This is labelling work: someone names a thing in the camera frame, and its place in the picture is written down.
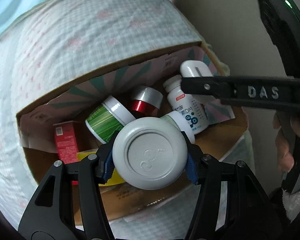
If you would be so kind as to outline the green label white bottle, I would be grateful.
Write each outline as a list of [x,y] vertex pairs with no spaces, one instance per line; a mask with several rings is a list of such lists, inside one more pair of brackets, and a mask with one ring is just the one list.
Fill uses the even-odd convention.
[[115,131],[120,131],[134,120],[136,118],[122,103],[109,96],[87,117],[85,124],[95,138],[105,144]]

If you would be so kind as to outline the large white pill bottle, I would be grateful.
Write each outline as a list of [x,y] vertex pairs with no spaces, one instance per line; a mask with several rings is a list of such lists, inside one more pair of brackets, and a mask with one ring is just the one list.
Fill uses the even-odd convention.
[[167,100],[172,109],[179,112],[187,121],[194,135],[197,135],[209,125],[206,113],[203,106],[192,95],[185,94],[181,90],[180,85],[180,75],[173,76],[163,83],[167,92]]

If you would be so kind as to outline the cardboard box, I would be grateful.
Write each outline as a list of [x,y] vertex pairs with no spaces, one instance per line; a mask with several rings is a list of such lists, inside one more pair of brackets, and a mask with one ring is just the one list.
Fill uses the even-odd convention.
[[[209,70],[216,75],[226,74],[226,65],[219,61],[218,57],[208,47],[207,44],[200,46],[198,42],[172,46],[153,50],[148,53],[130,57],[115,63],[101,66],[77,78],[61,83],[61,86],[45,93],[40,98],[34,100],[16,115],[19,136],[22,147],[26,154],[26,160],[29,161],[30,170],[34,174],[35,180],[43,178],[43,172],[48,171],[47,165],[52,164],[52,157],[47,157],[48,153],[56,155],[57,146],[54,141],[56,135],[54,124],[73,121],[77,127],[75,132],[81,132],[78,135],[79,146],[82,149],[92,150],[92,146],[101,145],[101,139],[93,139],[92,132],[84,124],[83,118],[88,118],[101,102],[110,95],[120,103],[123,103],[124,96],[139,85],[148,85],[160,87],[163,79],[177,73],[181,63],[186,60],[201,60],[208,65]],[[221,110],[228,112],[225,106],[214,101],[206,105],[210,128],[196,135],[196,142],[201,150],[207,151],[215,158],[225,157],[230,153],[230,148],[239,143],[239,139],[244,139],[244,132],[248,129],[247,115],[238,107],[233,108],[237,117],[226,117]],[[168,135],[170,130],[172,135],[177,135],[177,128],[170,129],[172,124],[159,118],[147,117],[144,120],[135,121],[128,125],[123,132],[119,132],[119,140],[115,146],[123,146],[121,152],[124,153],[122,160],[133,160],[132,157],[161,157],[164,164],[172,160],[172,151],[165,149],[156,149],[155,142],[166,142],[171,150],[176,150],[177,146],[185,145],[185,139],[177,142],[174,137]],[[137,146],[142,142],[146,143],[149,139],[151,148],[137,150]],[[133,187],[127,183],[111,185],[108,180],[107,185],[100,184],[101,197],[104,203],[104,209],[107,218],[115,220],[132,215],[138,211],[149,209],[150,207],[159,207],[158,203],[164,203],[170,197],[176,197],[182,190],[190,186],[190,181],[183,172],[172,184],[162,189],[141,189]]]

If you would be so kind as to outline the white earbuds case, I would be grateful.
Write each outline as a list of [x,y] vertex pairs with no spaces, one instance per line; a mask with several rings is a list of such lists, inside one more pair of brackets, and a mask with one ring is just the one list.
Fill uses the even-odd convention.
[[202,61],[187,60],[180,65],[180,73],[182,77],[211,77],[208,66]]

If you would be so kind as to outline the white fluffy sleeve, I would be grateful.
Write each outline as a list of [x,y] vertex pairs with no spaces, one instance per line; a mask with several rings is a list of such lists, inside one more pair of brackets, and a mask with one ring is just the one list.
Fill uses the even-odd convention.
[[293,222],[300,215],[300,191],[290,194],[277,188],[269,195],[269,200],[277,216],[285,223]]

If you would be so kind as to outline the pale green white jar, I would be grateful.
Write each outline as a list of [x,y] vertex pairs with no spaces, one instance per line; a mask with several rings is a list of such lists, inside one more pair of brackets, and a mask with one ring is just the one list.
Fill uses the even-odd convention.
[[179,129],[179,131],[185,132],[189,141],[192,144],[195,143],[194,133],[189,123],[178,111],[171,111],[160,118],[175,126],[177,129]]

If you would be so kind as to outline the red carton box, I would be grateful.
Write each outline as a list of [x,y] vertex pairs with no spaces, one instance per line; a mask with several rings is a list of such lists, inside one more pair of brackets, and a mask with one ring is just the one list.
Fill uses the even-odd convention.
[[81,124],[76,121],[61,122],[53,125],[57,154],[65,164],[78,162],[77,154],[82,150],[80,142]]

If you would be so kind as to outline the red jar silver lid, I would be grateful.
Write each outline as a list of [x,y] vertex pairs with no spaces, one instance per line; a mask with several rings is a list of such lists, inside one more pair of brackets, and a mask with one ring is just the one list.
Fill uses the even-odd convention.
[[147,86],[136,86],[132,89],[128,109],[137,118],[157,117],[163,95],[156,89]]

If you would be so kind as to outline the small white round jar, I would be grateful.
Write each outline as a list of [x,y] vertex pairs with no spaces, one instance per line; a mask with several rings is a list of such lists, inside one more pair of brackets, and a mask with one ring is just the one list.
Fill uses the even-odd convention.
[[140,118],[127,124],[116,136],[113,162],[130,185],[158,190],[175,182],[188,158],[187,135],[160,118]]

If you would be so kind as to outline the checkered quilt bedspread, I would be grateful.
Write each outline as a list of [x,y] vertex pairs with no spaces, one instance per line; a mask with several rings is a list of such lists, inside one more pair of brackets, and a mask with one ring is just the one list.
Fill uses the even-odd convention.
[[202,39],[169,0],[46,0],[16,18],[0,34],[0,211],[9,224],[19,226],[40,182],[17,113],[104,64]]

